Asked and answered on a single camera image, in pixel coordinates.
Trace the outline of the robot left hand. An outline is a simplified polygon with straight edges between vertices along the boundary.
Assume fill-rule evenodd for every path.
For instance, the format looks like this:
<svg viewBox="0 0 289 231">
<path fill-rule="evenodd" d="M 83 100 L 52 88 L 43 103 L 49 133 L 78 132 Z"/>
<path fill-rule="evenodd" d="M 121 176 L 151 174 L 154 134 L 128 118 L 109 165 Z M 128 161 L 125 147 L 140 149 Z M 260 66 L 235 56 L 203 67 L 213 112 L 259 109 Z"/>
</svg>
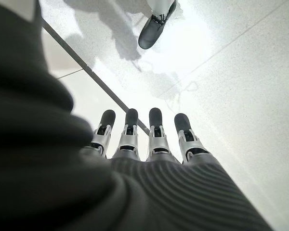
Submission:
<svg viewBox="0 0 289 231">
<path fill-rule="evenodd" d="M 0 231 L 268 231 L 270 226 L 191 129 L 175 116 L 183 161 L 150 110 L 149 157 L 126 114 L 123 140 L 106 146 L 115 113 L 97 130 L 48 71 L 37 0 L 0 0 Z"/>
</svg>

